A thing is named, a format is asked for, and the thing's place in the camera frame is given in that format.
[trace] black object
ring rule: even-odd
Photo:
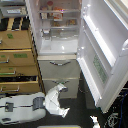
[[[0,31],[6,31],[7,30],[8,20],[9,20],[9,18],[1,19]]]
[[[33,111],[37,109],[44,109],[43,101],[45,100],[44,97],[36,97],[33,99]]]
[[[13,103],[6,102],[5,104],[5,112],[13,112]]]
[[[3,118],[2,121],[3,121],[3,122],[11,121],[11,119],[10,119],[10,118]]]
[[[12,30],[19,30],[21,17],[15,18],[12,26]]]
[[[23,22],[22,22],[22,26],[21,26],[21,30],[28,30],[29,23],[30,23],[29,17],[24,17]]]

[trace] door shelf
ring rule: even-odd
[[[98,28],[95,27],[95,25],[93,24],[90,17],[84,16],[84,20],[87,23],[87,25],[88,25],[89,29],[91,30],[91,33],[94,36],[97,44],[99,45],[100,49],[102,50],[104,56],[106,57],[108,63],[110,64],[110,66],[112,68],[115,64],[115,61],[116,61],[115,56],[113,55],[112,51],[107,46],[106,42],[104,41],[104,39],[100,35]]]

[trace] wooden cabinet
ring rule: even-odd
[[[31,49],[0,51],[0,66],[26,66],[34,64]]]
[[[0,93],[35,93],[40,91],[39,81],[2,82]]]
[[[0,32],[0,49],[24,49],[31,48],[29,32],[23,31],[2,31]]]
[[[11,31],[13,21],[10,18],[7,31],[0,32],[0,94],[42,91],[30,29]]]

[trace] shelf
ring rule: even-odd
[[[72,25],[72,26],[62,26],[62,27],[51,27],[52,30],[67,30],[67,29],[78,29],[78,25]]]
[[[63,21],[63,20],[70,20],[70,19],[75,19],[75,20],[77,20],[77,17],[63,17],[63,18],[62,18],[62,21]],[[42,19],[42,20],[51,20],[51,21],[54,21],[54,17],[53,17],[53,16],[50,16],[50,17],[48,17],[47,19]]]
[[[114,64],[115,64],[116,59],[115,59],[112,51],[107,46],[106,42],[104,41],[103,37],[99,33],[98,29],[93,24],[90,17],[89,16],[84,16],[84,20],[86,21],[89,29],[91,30],[91,33],[93,34],[94,38],[96,39],[97,44],[99,45],[100,49],[102,50],[102,52],[103,52],[104,56],[106,57],[108,63],[110,64],[111,67],[113,67]]]
[[[39,10],[38,13],[74,13],[74,12],[80,12],[79,9],[67,9],[67,10],[46,10],[42,11]]]

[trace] drawer handle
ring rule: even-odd
[[[0,75],[15,75],[16,71],[10,72],[10,73],[0,73]]]
[[[56,84],[60,84],[60,83],[61,83],[61,84],[66,84],[66,83],[68,83],[68,82],[70,82],[70,81],[67,80],[67,81],[63,81],[63,82],[59,82],[59,81],[52,81],[52,82],[54,82],[54,83],[56,83]]]
[[[69,64],[71,62],[69,61],[69,62],[66,62],[66,63],[63,63],[63,64],[57,64],[54,61],[50,61],[50,63],[53,64],[53,65],[57,65],[57,66],[64,66],[64,65]]]
[[[7,61],[0,61],[0,64],[4,64],[4,63],[8,63],[9,59],[7,59]]]
[[[6,90],[6,91],[3,91],[3,87],[1,87],[1,92],[4,92],[4,93],[7,93],[7,92],[19,92],[20,90],[20,87],[18,86],[17,90]]]

